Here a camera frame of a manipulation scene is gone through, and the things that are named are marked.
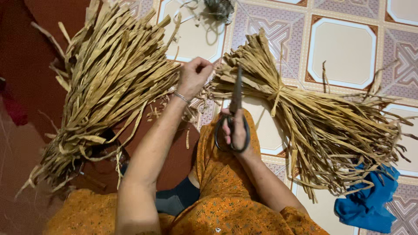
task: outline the scissor blade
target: scissor blade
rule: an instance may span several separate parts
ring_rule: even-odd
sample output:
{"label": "scissor blade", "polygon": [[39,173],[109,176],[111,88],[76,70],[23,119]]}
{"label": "scissor blade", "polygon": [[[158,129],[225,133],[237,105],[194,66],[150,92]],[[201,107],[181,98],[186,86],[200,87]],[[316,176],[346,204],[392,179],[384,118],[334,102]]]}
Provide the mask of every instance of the scissor blade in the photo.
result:
{"label": "scissor blade", "polygon": [[231,105],[229,106],[229,111],[232,114],[235,114],[238,111],[238,109],[241,108],[241,87],[242,87],[241,76],[242,76],[242,69],[241,69],[241,66],[238,66],[237,80],[235,81]]}

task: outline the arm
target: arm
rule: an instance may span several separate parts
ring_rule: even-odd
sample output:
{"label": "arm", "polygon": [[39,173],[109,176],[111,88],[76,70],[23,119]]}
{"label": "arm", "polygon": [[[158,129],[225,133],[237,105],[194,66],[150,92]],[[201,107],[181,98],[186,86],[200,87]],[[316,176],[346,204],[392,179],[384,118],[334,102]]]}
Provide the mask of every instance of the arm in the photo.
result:
{"label": "arm", "polygon": [[[222,112],[229,114],[228,109],[224,109]],[[230,144],[232,139],[234,146],[238,149],[241,149],[245,142],[242,116],[242,110],[238,110],[234,118],[235,131],[232,138],[227,123],[225,122],[223,125],[226,143]],[[303,213],[308,213],[290,189],[254,153],[251,146],[248,146],[243,153],[236,153],[235,155],[266,206],[277,212],[290,206]]]}
{"label": "arm", "polygon": [[[178,93],[192,99],[211,72],[212,64],[200,57],[185,64]],[[119,189],[116,234],[161,232],[155,207],[156,182],[186,105],[187,102],[174,96],[131,157]]]}

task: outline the silver bracelet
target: silver bracelet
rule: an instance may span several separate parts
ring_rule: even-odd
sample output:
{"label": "silver bracelet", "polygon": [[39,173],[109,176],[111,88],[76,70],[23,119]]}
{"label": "silver bracelet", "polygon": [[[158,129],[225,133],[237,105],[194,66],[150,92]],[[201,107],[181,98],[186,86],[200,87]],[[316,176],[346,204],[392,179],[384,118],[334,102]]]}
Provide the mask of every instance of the silver bracelet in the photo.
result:
{"label": "silver bracelet", "polygon": [[176,96],[180,97],[180,99],[182,99],[182,100],[186,101],[188,104],[190,104],[190,103],[191,103],[191,100],[186,99],[183,95],[181,95],[181,94],[177,93],[177,91],[175,91],[175,92],[174,92],[174,94],[175,94]]}

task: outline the tied bundle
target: tied bundle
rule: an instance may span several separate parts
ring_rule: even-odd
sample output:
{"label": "tied bundle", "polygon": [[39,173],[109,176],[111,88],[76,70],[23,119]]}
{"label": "tied bundle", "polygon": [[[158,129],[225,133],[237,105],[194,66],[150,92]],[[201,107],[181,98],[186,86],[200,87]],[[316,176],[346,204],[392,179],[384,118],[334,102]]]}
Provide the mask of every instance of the tied bundle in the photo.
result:
{"label": "tied bundle", "polygon": [[[243,94],[272,104],[271,116],[277,116],[290,137],[292,174],[300,167],[300,179],[294,180],[302,183],[314,202],[317,200],[312,188],[339,195],[358,191],[347,191],[357,183],[367,183],[365,188],[370,188],[374,185],[364,180],[367,174],[384,173],[380,166],[398,161],[398,154],[405,158],[405,147],[396,143],[402,135],[400,124],[413,124],[407,118],[382,111],[393,99],[371,94],[324,94],[285,86],[264,30],[258,35],[247,35],[247,40],[244,46],[225,53],[226,64],[217,68],[209,85],[211,94],[230,97],[238,65],[242,67]],[[383,114],[394,119],[388,120]]]}
{"label": "tied bundle", "polygon": [[[178,80],[180,64],[167,60],[166,51],[180,20],[164,45],[164,27],[170,23],[169,16],[152,26],[149,21],[155,10],[138,20],[127,7],[108,2],[103,3],[99,12],[99,0],[91,0],[84,27],[71,39],[59,23],[69,43],[65,53],[46,30],[33,23],[49,37],[65,62],[65,71],[53,64],[50,68],[56,71],[56,79],[68,93],[61,128],[56,128],[56,134],[48,134],[52,141],[21,190],[29,185],[35,187],[40,180],[54,186],[52,192],[60,189],[76,176],[77,159],[100,161],[116,154],[118,160],[121,148],[135,133],[144,107],[168,94]],[[115,137],[107,140],[100,136],[125,118],[124,127]],[[91,157],[92,146],[115,141],[133,121],[132,134],[115,151]]]}

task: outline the hand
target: hand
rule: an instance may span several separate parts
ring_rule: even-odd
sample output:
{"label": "hand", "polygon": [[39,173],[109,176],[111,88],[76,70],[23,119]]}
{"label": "hand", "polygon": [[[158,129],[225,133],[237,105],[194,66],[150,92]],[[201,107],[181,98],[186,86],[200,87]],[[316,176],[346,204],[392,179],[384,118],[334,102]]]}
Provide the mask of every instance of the hand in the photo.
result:
{"label": "hand", "polygon": [[[222,114],[230,115],[229,109],[221,109]],[[232,141],[232,144],[237,149],[242,149],[245,145],[245,139],[247,138],[247,132],[244,129],[244,121],[242,120],[244,114],[242,109],[239,109],[235,114],[234,121],[234,133],[231,135],[231,130],[228,127],[228,121],[225,119],[222,124],[222,129],[225,133],[225,142],[229,145]],[[251,152],[251,145],[249,144],[247,149],[242,153],[235,153],[236,156],[244,156],[246,153]]]}
{"label": "hand", "polygon": [[184,64],[180,70],[177,92],[188,100],[193,99],[205,85],[212,70],[212,63],[201,57],[196,57]]}

